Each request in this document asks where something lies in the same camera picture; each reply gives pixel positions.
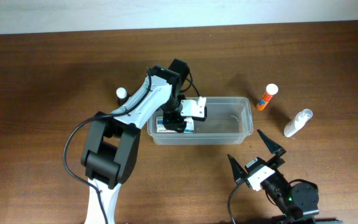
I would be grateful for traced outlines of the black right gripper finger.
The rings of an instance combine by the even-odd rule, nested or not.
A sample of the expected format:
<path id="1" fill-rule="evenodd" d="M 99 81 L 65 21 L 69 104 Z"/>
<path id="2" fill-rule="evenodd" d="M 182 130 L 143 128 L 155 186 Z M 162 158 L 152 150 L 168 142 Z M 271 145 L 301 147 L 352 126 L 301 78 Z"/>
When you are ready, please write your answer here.
<path id="1" fill-rule="evenodd" d="M 257 132 L 271 154 L 282 156 L 286 153 L 286 150 L 281 145 L 267 137 L 260 129 Z"/>
<path id="2" fill-rule="evenodd" d="M 246 180 L 248 173 L 242 168 L 242 166 L 235 160 L 234 157 L 232 157 L 230 154 L 228 154 L 227 156 L 231 165 L 232 174 L 235 183 L 236 184 L 242 183 L 243 181 Z"/>

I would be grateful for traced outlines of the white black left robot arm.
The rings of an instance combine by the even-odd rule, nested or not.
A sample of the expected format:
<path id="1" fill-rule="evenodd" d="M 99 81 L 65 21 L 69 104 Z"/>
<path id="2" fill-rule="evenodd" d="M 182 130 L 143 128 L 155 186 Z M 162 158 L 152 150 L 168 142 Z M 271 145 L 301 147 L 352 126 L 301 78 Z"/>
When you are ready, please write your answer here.
<path id="1" fill-rule="evenodd" d="M 191 79 L 186 62 L 175 59 L 168 68 L 147 69 L 142 86 L 119 99 L 119 108 L 98 112 L 91 119 L 81 165 L 89 184 L 86 223 L 114 223 L 117 196 L 134 170 L 143 126 L 162 110 L 162 124 L 175 133 L 190 133 L 190 121 L 205 121 L 206 98 L 188 100 L 185 80 Z"/>

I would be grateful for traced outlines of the dark brown syrup bottle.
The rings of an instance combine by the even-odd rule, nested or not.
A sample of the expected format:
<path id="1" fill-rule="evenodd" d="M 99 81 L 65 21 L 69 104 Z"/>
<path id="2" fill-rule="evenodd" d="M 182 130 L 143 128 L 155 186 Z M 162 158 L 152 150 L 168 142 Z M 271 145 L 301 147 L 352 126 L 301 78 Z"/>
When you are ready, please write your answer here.
<path id="1" fill-rule="evenodd" d="M 119 106 L 122 106 L 131 97 L 131 95 L 123 87 L 119 87 L 116 90 L 116 95 L 117 95 L 117 103 Z"/>

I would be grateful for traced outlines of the orange tube white cap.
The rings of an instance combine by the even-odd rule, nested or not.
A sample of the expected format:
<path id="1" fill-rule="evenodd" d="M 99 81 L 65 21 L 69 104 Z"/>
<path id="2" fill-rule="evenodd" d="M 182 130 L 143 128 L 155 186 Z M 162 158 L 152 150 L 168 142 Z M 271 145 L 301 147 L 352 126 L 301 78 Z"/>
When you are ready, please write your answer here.
<path id="1" fill-rule="evenodd" d="M 270 100 L 273 98 L 274 95 L 278 93 L 278 86 L 274 83 L 270 83 L 265 88 L 265 93 L 260 98 L 258 103 L 256 104 L 256 108 L 259 111 L 263 111 L 265 107 L 268 105 Z"/>

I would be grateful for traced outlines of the white spray bottle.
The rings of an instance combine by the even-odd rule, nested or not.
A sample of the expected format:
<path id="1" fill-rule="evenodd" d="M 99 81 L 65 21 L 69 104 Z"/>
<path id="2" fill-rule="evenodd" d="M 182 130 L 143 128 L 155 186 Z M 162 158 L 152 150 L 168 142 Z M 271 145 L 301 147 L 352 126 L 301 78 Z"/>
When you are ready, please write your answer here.
<path id="1" fill-rule="evenodd" d="M 284 129 L 285 137 L 292 137 L 296 132 L 298 132 L 311 118 L 313 117 L 313 112 L 310 109 L 304 109 L 299 112 L 286 126 Z"/>

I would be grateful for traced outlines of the white Panadol medicine box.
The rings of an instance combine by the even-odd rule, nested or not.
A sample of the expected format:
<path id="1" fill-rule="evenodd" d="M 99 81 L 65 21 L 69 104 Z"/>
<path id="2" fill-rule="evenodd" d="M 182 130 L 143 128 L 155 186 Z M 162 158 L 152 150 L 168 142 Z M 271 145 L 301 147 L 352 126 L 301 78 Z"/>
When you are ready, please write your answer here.
<path id="1" fill-rule="evenodd" d="M 186 127 L 184 133 L 194 133 L 194 122 L 192 118 L 185 118 L 184 122 L 186 123 Z M 177 133 L 177 131 L 167 129 L 163 125 L 163 117 L 158 116 L 156 118 L 156 130 L 157 133 Z"/>

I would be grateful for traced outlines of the clear plastic container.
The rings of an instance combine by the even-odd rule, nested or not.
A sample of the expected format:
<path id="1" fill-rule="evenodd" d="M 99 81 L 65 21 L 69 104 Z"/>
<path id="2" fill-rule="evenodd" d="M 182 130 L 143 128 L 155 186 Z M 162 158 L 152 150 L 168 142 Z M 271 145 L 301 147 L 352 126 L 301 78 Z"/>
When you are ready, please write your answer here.
<path id="1" fill-rule="evenodd" d="M 147 132 L 157 145 L 240 144 L 253 133 L 250 101 L 240 96 L 212 96 L 206 99 L 207 118 L 194 122 L 193 133 L 158 132 L 163 111 L 156 111 Z"/>

